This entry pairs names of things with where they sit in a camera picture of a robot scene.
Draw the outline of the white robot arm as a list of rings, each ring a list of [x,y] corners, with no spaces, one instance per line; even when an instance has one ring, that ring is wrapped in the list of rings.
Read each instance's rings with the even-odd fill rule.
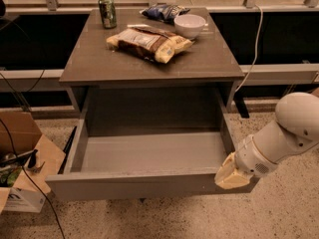
[[[319,98],[307,93],[284,96],[276,120],[242,140],[224,161],[214,182],[223,189],[246,186],[273,172],[284,159],[319,145]]]

